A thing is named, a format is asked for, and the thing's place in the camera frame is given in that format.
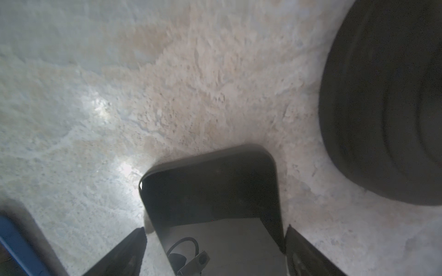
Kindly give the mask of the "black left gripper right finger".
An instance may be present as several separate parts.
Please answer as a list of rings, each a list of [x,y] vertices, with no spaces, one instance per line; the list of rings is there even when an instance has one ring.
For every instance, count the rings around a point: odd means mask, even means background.
[[[285,256],[290,276],[346,276],[290,225],[285,235]]]

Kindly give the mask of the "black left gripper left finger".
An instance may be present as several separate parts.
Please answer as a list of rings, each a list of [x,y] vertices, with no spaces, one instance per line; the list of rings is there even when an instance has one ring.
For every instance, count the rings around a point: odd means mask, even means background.
[[[138,276],[146,246],[145,229],[136,228],[84,276]]]

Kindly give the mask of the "black smartphone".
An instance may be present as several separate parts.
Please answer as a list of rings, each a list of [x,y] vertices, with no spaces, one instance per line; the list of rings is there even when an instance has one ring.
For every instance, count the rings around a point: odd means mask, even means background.
[[[152,167],[140,197],[177,276],[285,276],[276,164],[246,144]]]

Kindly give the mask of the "blue-edged smartphone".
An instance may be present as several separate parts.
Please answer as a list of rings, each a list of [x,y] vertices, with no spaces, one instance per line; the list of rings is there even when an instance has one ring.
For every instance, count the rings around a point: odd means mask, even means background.
[[[1,246],[13,260],[11,273],[18,272],[23,276],[52,275],[15,223],[6,216],[1,216]]]

